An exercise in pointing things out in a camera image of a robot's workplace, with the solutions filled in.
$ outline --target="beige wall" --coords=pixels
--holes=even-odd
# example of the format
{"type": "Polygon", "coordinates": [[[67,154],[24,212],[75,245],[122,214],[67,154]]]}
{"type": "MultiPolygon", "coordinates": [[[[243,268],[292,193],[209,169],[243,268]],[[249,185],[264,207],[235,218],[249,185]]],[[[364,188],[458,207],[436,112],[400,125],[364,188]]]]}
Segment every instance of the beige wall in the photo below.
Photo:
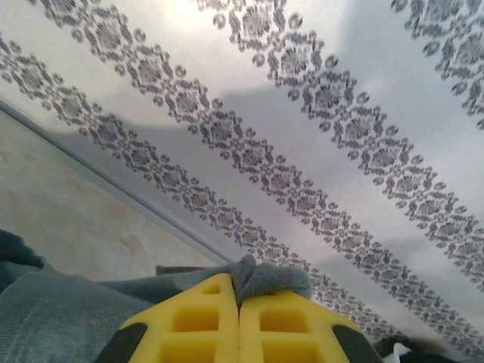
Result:
{"type": "Polygon", "coordinates": [[[100,189],[47,141],[0,113],[0,228],[54,267],[95,280],[154,274],[156,264],[215,265],[100,189]]]}

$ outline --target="gray towel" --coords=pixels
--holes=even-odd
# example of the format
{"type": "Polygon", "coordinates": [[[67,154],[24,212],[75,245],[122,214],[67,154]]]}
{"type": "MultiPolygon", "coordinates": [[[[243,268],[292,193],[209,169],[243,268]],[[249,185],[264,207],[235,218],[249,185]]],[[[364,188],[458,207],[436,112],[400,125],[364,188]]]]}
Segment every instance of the gray towel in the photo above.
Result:
{"type": "Polygon", "coordinates": [[[96,283],[56,271],[0,230],[0,362],[92,363],[127,318],[223,272],[239,305],[281,288],[311,296],[304,271],[257,265],[251,255],[215,268],[158,267],[152,278],[96,283]]]}

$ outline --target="damask pattern stripe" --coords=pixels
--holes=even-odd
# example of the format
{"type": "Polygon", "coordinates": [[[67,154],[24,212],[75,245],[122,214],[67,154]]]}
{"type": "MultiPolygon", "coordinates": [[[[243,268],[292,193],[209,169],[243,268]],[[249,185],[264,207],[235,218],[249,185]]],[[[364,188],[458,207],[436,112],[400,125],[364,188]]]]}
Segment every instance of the damask pattern stripe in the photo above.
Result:
{"type": "MultiPolygon", "coordinates": [[[[210,102],[206,96],[208,89],[198,80],[184,80],[185,69],[179,65],[173,68],[169,55],[159,45],[144,45],[144,33],[140,29],[131,31],[127,17],[114,5],[102,8],[97,1],[87,0],[62,5],[47,0],[43,3],[49,19],[58,26],[72,27],[71,34],[78,42],[87,39],[93,55],[103,62],[115,63],[114,69],[119,75],[129,74],[132,86],[140,93],[151,94],[159,106],[166,104],[171,117],[179,123],[189,123],[188,129],[193,134],[200,133],[203,143],[221,150],[221,157],[232,159],[233,167],[241,173],[251,174],[250,180],[261,185],[267,195],[278,196],[278,203],[285,205],[289,213],[302,218],[303,224],[371,275],[422,321],[466,354],[484,355],[484,338],[471,324],[380,243],[372,242],[372,236],[362,231],[359,224],[350,224],[351,217],[339,211],[335,203],[329,203],[323,191],[312,188],[310,180],[302,180],[302,172],[295,166],[286,166],[284,156],[275,155],[274,148],[266,140],[255,139],[256,132],[252,129],[244,131],[243,120],[235,112],[224,111],[218,99],[210,102]]],[[[298,37],[295,40],[314,41],[298,37]]],[[[378,111],[372,110],[378,114],[379,121],[374,129],[383,132],[378,111]]],[[[386,133],[394,135],[396,128],[390,126],[386,133]]],[[[391,139],[378,140],[375,144],[392,146],[391,139]]],[[[379,156],[378,163],[383,160],[385,156],[379,156]]],[[[152,163],[149,154],[145,162],[152,163]]]]}
{"type": "MultiPolygon", "coordinates": [[[[410,12],[405,28],[412,39],[427,38],[423,54],[439,54],[436,71],[453,79],[453,95],[467,95],[468,116],[484,116],[484,6],[482,0],[392,0],[396,13],[410,12]]],[[[484,130],[484,119],[477,123],[484,130]]]]}
{"type": "MultiPolygon", "coordinates": [[[[436,242],[444,255],[452,259],[461,272],[484,292],[484,228],[479,226],[474,216],[466,214],[465,206],[456,205],[458,198],[455,193],[446,191],[445,183],[437,181],[433,168],[423,165],[424,158],[412,154],[414,146],[410,141],[396,137],[398,127],[385,125],[386,114],[381,108],[365,106],[369,94],[362,92],[354,95],[357,80],[352,78],[349,71],[335,70],[337,57],[330,55],[322,60],[324,42],[316,32],[298,32],[303,19],[299,14],[284,13],[286,0],[255,0],[253,5],[247,5],[245,0],[192,1],[198,3],[201,11],[217,11],[213,23],[218,29],[224,28],[227,23],[230,25],[230,42],[240,51],[254,51],[254,65],[267,66],[267,77],[274,81],[276,87],[289,87],[287,97],[300,102],[301,111],[309,119],[321,120],[320,130],[332,132],[331,141],[339,149],[347,150],[350,160],[359,160],[358,168],[365,175],[372,175],[373,183],[383,189],[388,199],[395,200],[397,208],[403,209],[411,221],[418,222],[417,227],[425,231],[425,235],[436,242]]],[[[412,5],[412,11],[420,14],[423,1],[412,0],[412,4],[420,4],[417,8],[412,5]]],[[[435,12],[443,17],[455,15],[462,5],[461,0],[428,1],[428,11],[439,9],[435,12]]],[[[393,6],[403,9],[406,3],[405,0],[394,1],[393,6]]],[[[480,0],[469,1],[467,6],[475,13],[479,4],[480,0]]],[[[414,21],[419,19],[416,16],[412,17],[414,21]]],[[[413,27],[425,33],[425,28],[419,27],[419,24],[417,22],[413,27]]],[[[469,20],[466,32],[474,34],[473,29],[478,26],[482,29],[484,17],[469,20]]],[[[431,29],[429,26],[427,33],[431,33],[431,29]]],[[[482,34],[478,38],[478,41],[470,40],[472,45],[469,45],[478,55],[461,47],[461,56],[458,58],[468,57],[469,62],[476,65],[472,72],[465,72],[461,68],[457,71],[448,63],[445,63],[445,67],[439,66],[445,76],[461,74],[477,77],[470,87],[475,100],[469,101],[469,104],[474,107],[474,113],[479,109],[476,100],[484,100],[481,97],[484,48],[476,44],[484,42],[484,38],[482,34]]]]}
{"type": "Polygon", "coordinates": [[[4,81],[16,83],[21,93],[33,101],[41,101],[57,118],[89,138],[100,149],[111,153],[114,159],[125,163],[133,172],[141,172],[150,182],[218,231],[223,231],[240,247],[247,248],[259,262],[282,266],[297,266],[309,273],[314,287],[313,297],[322,305],[351,318],[375,340],[403,334],[396,330],[362,301],[301,259],[277,238],[268,235],[261,226],[243,216],[227,201],[219,199],[210,188],[200,185],[196,178],[169,157],[160,154],[148,141],[138,139],[113,114],[103,112],[101,105],[90,102],[75,86],[65,86],[56,73],[50,73],[35,56],[22,54],[15,42],[4,42],[0,33],[0,74],[4,81]]]}

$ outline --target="microfiber cloth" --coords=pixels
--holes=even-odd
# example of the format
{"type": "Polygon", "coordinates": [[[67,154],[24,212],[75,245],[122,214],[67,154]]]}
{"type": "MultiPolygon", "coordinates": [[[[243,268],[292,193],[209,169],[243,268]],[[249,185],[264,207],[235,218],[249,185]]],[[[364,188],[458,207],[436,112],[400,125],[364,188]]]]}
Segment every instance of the microfiber cloth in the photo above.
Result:
{"type": "Polygon", "coordinates": [[[94,282],[56,271],[0,230],[0,362],[92,363],[126,319],[224,272],[238,305],[283,288],[311,296],[304,271],[257,265],[251,255],[215,268],[158,266],[151,278],[94,282]]]}

